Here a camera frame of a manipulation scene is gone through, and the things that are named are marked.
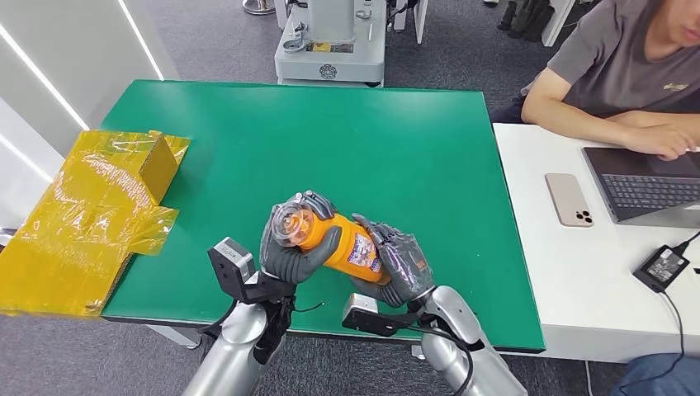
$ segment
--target green tabletop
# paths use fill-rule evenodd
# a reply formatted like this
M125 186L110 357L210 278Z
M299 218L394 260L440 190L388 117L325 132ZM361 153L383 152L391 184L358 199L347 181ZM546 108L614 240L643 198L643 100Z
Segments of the green tabletop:
M480 92L134 81L102 128L192 140L162 203L180 210L173 230L158 256L129 265L104 317L213 322L231 298L206 251L229 236L257 253L270 207L311 189L341 214L414 233L435 281L461 293L494 345L544 348ZM361 335L340 325L352 292L321 268L296 305L325 304L291 329Z

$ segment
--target smartphone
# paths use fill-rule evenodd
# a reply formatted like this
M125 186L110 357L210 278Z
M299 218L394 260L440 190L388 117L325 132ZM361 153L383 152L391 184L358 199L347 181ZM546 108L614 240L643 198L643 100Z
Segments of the smartphone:
M547 173L547 188L554 203L556 215L561 225L566 227L593 227L584 193L574 175L568 173Z

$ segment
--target logo on t-shirt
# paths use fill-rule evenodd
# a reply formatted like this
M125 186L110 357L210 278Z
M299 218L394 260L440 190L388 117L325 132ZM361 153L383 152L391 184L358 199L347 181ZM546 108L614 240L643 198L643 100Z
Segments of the logo on t-shirt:
M665 91L681 92L688 87L688 84L666 84L664 85Z

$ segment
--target robotic hand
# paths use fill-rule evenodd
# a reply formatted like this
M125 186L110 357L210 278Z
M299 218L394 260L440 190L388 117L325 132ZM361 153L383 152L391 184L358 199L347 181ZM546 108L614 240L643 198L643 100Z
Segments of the robotic hand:
M313 191L297 193L289 201L307 204L321 220L330 219L336 211L325 197ZM260 241L260 264L262 271L282 281L298 285L309 279L316 269L335 252L340 241L341 229L331 227L319 246L309 252L302 252L298 247L283 247L272 237L272 218L281 204L274 205L262 231Z
M401 233L388 224L372 223L361 214L352 214L352 218L370 235L382 268L390 277L384 286L351 277L360 293L398 308L435 288L433 271L413 235Z

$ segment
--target gray t-shirt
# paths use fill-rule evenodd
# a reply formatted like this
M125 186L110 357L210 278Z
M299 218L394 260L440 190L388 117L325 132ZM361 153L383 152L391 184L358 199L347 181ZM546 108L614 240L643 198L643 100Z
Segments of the gray t-shirt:
M653 62L644 54L660 4L602 0L581 19L547 64L571 84L564 103L600 117L630 110L700 113L700 47Z

